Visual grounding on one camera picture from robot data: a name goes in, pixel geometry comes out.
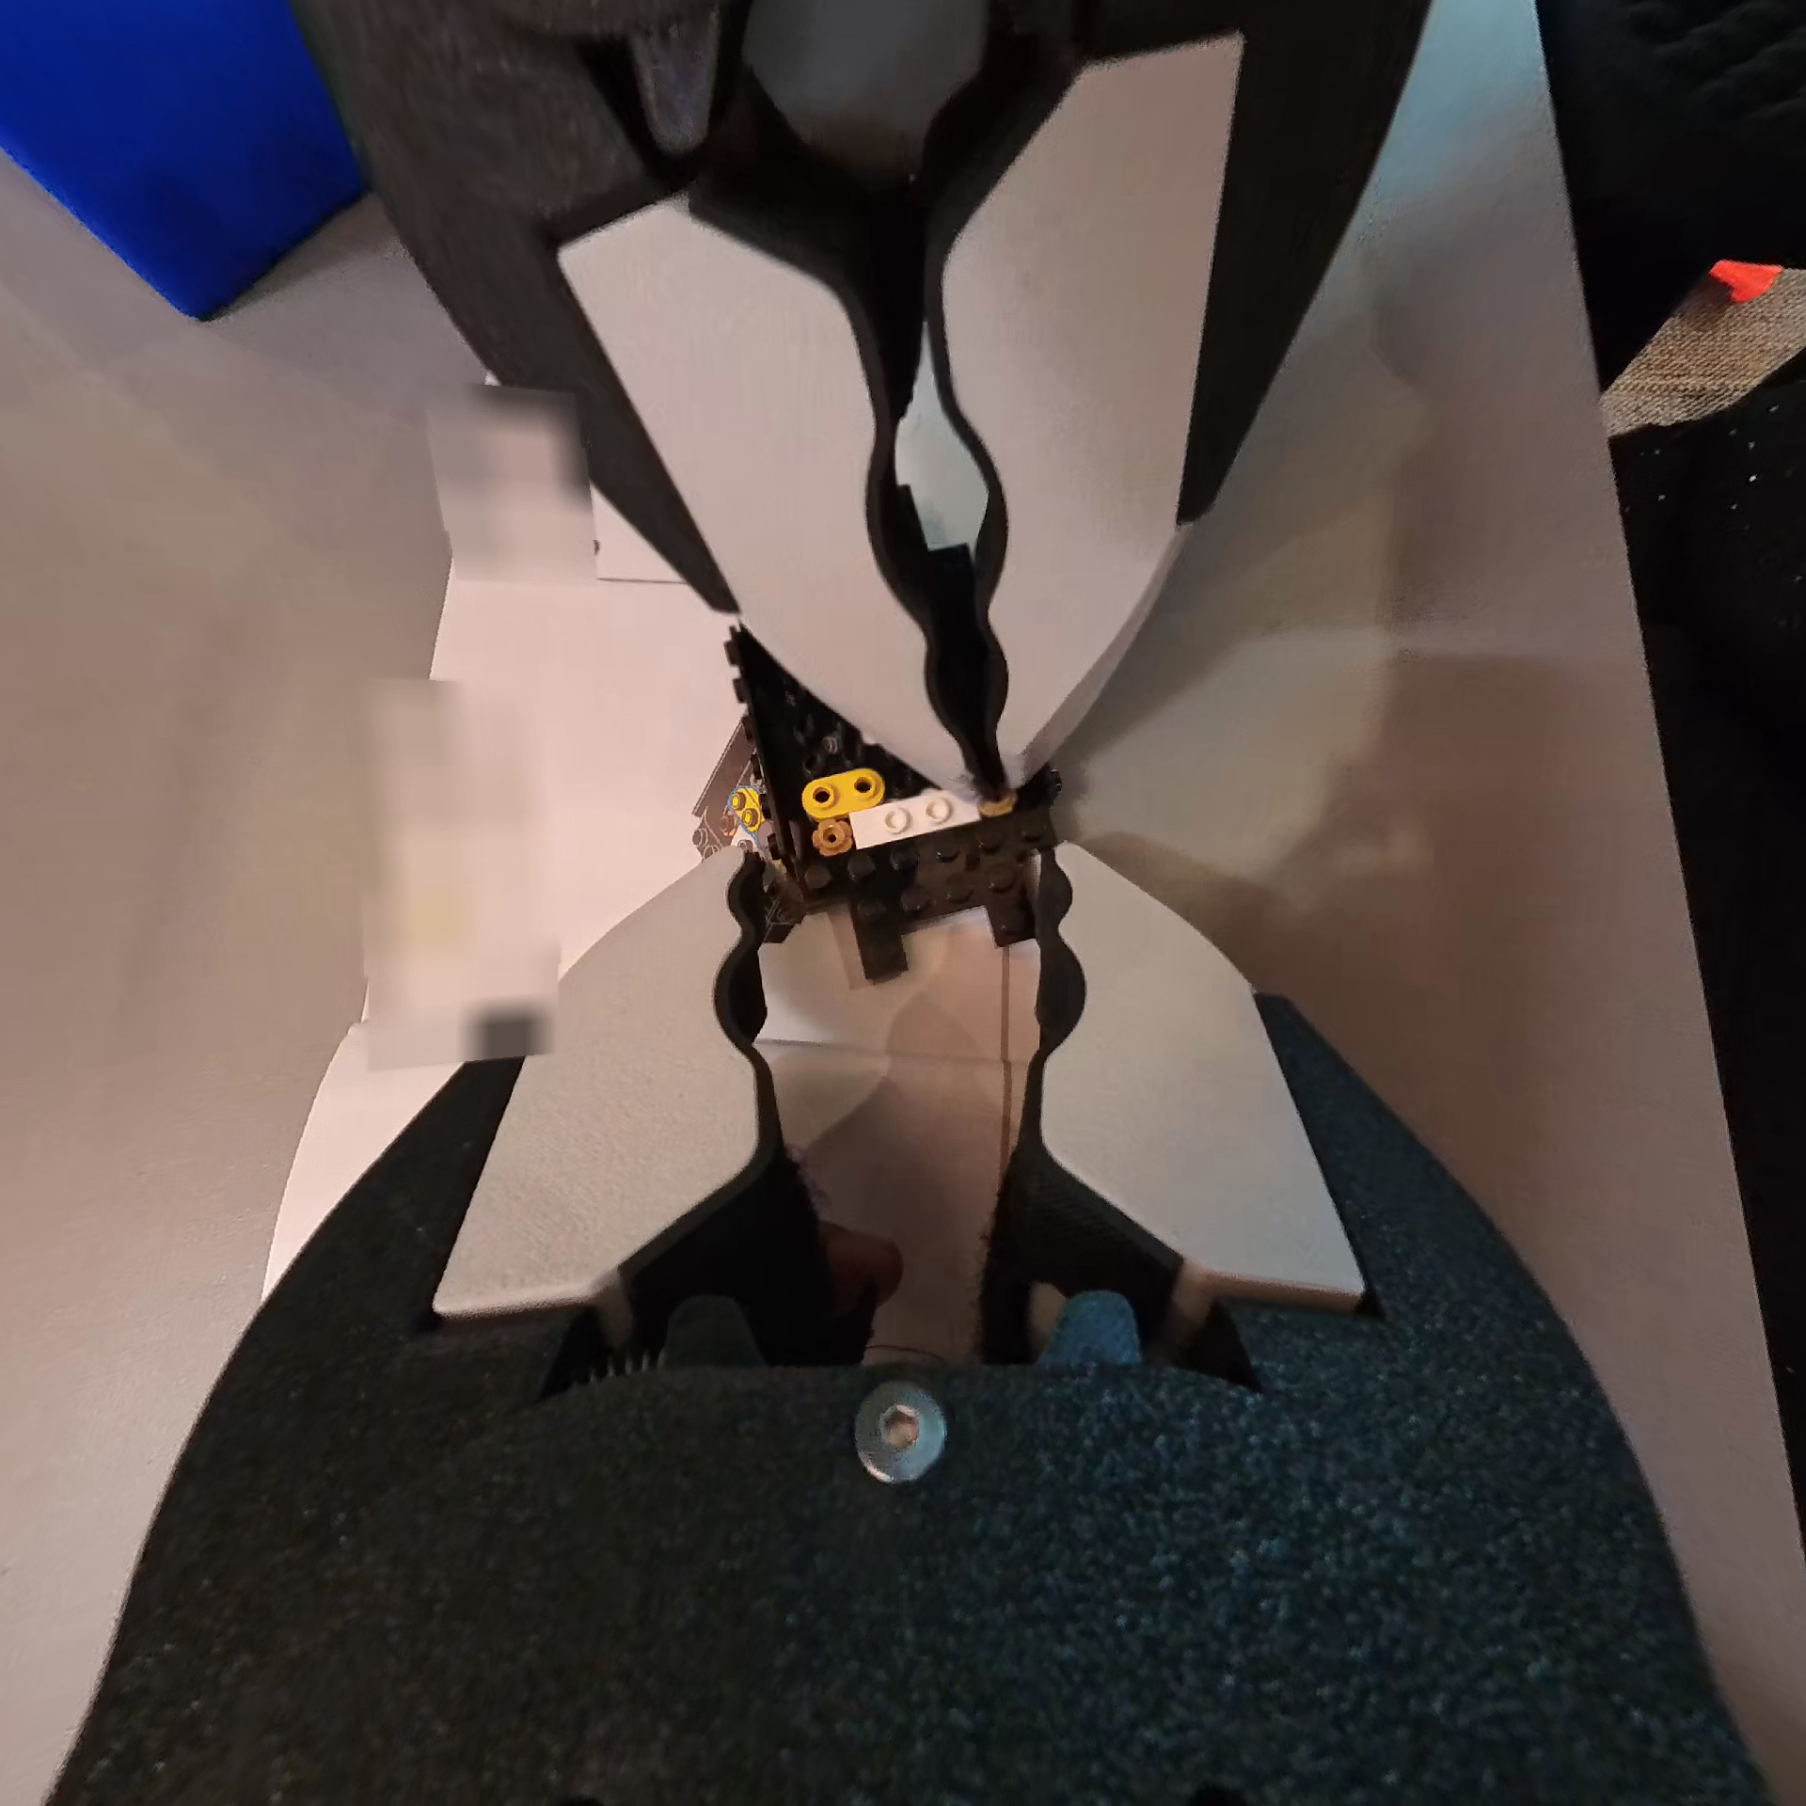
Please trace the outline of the blue box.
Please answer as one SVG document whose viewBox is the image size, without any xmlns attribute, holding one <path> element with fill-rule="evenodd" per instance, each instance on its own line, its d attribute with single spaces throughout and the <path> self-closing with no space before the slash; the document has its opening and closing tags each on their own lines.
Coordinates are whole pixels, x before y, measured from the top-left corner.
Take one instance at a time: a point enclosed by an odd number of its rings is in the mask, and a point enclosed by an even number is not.
<svg viewBox="0 0 1806 1806">
<path fill-rule="evenodd" d="M 286 1 L 6 1 L 2 146 L 196 318 L 367 190 Z"/>
</svg>

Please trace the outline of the white instruction sheet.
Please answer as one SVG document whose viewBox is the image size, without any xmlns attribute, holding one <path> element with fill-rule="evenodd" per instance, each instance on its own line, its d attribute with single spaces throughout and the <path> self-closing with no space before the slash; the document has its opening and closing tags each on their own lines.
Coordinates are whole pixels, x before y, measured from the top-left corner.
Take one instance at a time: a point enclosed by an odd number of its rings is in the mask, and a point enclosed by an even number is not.
<svg viewBox="0 0 1806 1806">
<path fill-rule="evenodd" d="M 595 499 L 599 576 L 448 574 L 432 677 L 379 695 L 397 719 L 516 780 L 528 897 L 555 935 L 559 981 L 617 923 L 710 858 L 696 804 L 716 796 L 736 733 L 726 618 L 652 576 L 654 556 Z M 767 1062 L 785 1145 L 825 1216 L 888 1238 L 896 1292 L 867 1359 L 978 1355 L 981 1244 L 1017 1125 L 1033 1042 L 1027 953 L 981 911 L 906 937 L 908 969 L 869 981 L 845 915 L 759 953 Z"/>
</svg>

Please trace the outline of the black toy brick model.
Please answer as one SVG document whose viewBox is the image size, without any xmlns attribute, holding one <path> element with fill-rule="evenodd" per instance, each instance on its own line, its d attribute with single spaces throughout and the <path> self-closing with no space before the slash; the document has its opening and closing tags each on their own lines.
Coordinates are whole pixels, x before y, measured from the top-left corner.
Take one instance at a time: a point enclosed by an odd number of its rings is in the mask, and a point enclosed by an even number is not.
<svg viewBox="0 0 1806 1806">
<path fill-rule="evenodd" d="M 742 626 L 728 634 L 746 755 L 730 758 L 720 814 L 767 864 L 765 929 L 777 943 L 807 917 L 843 913 L 863 973 L 906 973 L 906 937 L 981 909 L 997 945 L 1031 931 L 1033 864 L 1057 842 L 1063 782 L 1043 766 L 1015 812 L 983 820 L 815 697 Z"/>
</svg>

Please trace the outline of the grey fabric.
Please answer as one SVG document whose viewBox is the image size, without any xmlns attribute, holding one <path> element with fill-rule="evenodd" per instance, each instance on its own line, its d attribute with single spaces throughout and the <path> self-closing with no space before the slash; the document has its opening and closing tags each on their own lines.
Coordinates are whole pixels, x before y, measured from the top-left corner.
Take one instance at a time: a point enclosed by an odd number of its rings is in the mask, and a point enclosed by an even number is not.
<svg viewBox="0 0 1806 1806">
<path fill-rule="evenodd" d="M 1608 437 L 1705 418 L 1755 390 L 1804 348 L 1804 273 L 1782 267 L 1739 299 L 1705 275 L 1600 400 Z"/>
</svg>

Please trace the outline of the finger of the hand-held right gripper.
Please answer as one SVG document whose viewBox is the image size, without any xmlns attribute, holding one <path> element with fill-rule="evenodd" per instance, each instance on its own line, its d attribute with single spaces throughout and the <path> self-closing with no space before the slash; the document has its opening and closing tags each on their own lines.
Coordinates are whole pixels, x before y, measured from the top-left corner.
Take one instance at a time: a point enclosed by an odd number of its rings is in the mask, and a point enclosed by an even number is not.
<svg viewBox="0 0 1806 1806">
<path fill-rule="evenodd" d="M 1188 534 L 1241 59 L 1227 31 L 1033 73 L 934 227 L 942 400 L 991 483 L 980 594 L 1009 784 L 1096 701 Z"/>
<path fill-rule="evenodd" d="M 886 753 L 960 794 L 928 691 L 928 548 L 847 305 L 680 197 L 557 251 L 752 638 Z"/>
</svg>

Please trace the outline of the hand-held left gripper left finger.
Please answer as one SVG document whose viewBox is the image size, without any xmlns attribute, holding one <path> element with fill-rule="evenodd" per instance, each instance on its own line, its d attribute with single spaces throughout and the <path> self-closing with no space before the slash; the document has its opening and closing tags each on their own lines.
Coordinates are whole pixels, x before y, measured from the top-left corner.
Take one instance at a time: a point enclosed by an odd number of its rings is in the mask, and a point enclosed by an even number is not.
<svg viewBox="0 0 1806 1806">
<path fill-rule="evenodd" d="M 561 979 L 440 1276 L 444 1320 L 593 1308 L 654 1349 L 696 1296 L 742 1310 L 769 1363 L 855 1363 L 821 1218 L 756 1050 L 763 862 L 708 858 Z"/>
</svg>

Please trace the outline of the black fabric chair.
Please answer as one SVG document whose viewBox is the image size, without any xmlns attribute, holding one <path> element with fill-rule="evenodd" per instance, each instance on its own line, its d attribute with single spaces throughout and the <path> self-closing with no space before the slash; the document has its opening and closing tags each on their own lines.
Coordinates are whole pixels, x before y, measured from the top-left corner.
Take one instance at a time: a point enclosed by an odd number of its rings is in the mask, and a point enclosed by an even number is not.
<svg viewBox="0 0 1806 1806">
<path fill-rule="evenodd" d="M 1600 382 L 1721 259 L 1804 267 L 1800 1 L 1539 3 Z M 1759 1310 L 1804 1512 L 1802 354 L 1614 443 Z"/>
</svg>

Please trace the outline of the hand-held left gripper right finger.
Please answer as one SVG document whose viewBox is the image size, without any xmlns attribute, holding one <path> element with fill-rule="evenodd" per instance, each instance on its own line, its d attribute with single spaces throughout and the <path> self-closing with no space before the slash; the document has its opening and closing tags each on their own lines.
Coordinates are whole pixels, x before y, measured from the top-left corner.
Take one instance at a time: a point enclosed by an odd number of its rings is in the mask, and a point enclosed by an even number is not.
<svg viewBox="0 0 1806 1806">
<path fill-rule="evenodd" d="M 987 1236 L 981 1359 L 1027 1361 L 1055 1292 L 1114 1292 L 1188 1363 L 1225 1302 L 1348 1314 L 1366 1282 L 1253 986 L 1081 846 L 1035 891 L 1041 1030 Z"/>
</svg>

